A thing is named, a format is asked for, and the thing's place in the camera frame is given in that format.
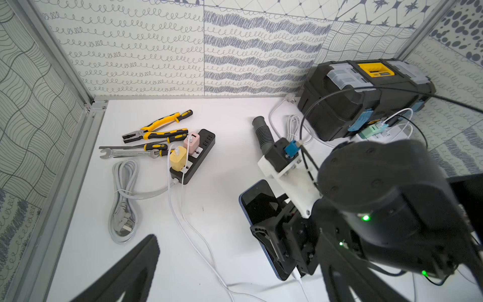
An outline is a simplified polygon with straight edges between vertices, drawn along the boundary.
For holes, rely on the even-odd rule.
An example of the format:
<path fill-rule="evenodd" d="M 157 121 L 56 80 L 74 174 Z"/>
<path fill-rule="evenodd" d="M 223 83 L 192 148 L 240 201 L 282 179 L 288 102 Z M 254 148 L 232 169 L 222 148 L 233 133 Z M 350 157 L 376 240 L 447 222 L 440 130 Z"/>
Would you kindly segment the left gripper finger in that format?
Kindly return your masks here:
<path fill-rule="evenodd" d="M 160 249 L 154 234 L 146 236 L 74 301 L 147 301 Z"/>

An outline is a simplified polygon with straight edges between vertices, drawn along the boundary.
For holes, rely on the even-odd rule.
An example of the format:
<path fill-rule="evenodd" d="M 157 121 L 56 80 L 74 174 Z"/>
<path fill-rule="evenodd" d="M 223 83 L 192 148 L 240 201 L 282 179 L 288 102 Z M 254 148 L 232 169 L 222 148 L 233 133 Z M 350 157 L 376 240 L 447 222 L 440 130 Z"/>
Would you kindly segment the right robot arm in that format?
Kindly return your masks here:
<path fill-rule="evenodd" d="M 312 176 L 309 153 L 280 139 L 259 166 L 261 180 L 239 197 L 252 235 L 276 276 L 320 269 L 330 301 L 403 301 L 381 279 L 419 273 L 443 285 L 459 266 L 482 284 L 482 175 L 443 175 L 415 140 L 345 142 Z"/>

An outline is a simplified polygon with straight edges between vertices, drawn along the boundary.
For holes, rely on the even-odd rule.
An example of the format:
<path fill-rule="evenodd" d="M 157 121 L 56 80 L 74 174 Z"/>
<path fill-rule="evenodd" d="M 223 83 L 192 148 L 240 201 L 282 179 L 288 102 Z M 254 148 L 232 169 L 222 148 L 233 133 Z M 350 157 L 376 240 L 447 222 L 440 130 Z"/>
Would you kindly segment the black phone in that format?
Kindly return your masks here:
<path fill-rule="evenodd" d="M 296 266 L 283 229 L 284 215 L 289 210 L 284 201 L 286 197 L 275 197 L 269 183 L 263 179 L 238 198 L 252 235 L 262 246 L 276 277 L 282 281 L 287 280 Z"/>

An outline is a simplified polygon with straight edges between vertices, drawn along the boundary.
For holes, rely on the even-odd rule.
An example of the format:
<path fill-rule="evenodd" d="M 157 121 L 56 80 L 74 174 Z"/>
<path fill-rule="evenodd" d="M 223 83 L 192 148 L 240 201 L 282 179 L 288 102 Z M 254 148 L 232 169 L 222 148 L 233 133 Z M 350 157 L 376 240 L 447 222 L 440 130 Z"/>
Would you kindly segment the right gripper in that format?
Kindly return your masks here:
<path fill-rule="evenodd" d="M 301 216 L 291 202 L 287 204 L 287 207 L 289 210 L 284 215 L 283 229 L 287 237 L 289 251 L 296 262 L 294 270 L 302 276 L 313 275 L 318 267 L 314 226 L 309 220 Z"/>

